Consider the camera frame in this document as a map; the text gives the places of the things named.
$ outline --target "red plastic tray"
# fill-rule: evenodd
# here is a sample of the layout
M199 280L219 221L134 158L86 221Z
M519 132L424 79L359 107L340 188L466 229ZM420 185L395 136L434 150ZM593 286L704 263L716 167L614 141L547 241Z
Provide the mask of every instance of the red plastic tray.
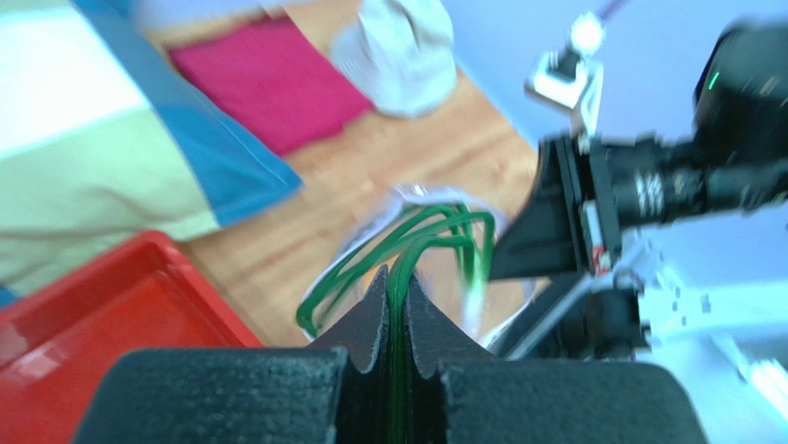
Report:
M159 232L0 312L0 443L70 442L109 367L149 347L261 347Z

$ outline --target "pillow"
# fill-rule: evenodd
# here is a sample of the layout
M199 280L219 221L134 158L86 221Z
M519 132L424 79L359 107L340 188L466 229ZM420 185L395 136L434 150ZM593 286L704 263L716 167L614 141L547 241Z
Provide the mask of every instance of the pillow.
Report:
M190 240L301 185L102 0L4 0L0 54L0 286L17 295L141 230Z

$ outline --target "white cloth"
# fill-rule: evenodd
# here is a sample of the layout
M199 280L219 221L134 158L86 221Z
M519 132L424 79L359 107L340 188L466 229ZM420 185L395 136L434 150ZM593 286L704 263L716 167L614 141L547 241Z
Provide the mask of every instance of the white cloth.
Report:
M329 58L380 113L419 117L457 84L454 32L439 0L365 0Z

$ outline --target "pink cloth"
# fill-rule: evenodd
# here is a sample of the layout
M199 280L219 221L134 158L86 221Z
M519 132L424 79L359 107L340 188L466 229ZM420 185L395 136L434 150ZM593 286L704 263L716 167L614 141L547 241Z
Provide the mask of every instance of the pink cloth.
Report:
M170 56L183 77L278 155L334 136L373 108L289 18L261 20Z

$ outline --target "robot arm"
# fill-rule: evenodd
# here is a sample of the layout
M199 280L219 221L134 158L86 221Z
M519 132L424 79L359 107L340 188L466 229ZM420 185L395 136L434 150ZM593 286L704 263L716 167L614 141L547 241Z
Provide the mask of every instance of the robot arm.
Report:
M607 277L631 262L627 233L785 201L786 43L784 23L724 32L696 86L696 133L682 141L615 142L580 128L541 142L534 189L499 240L490 277L554 283L497 339L499 355L608 357L611 344L642 342L642 286Z

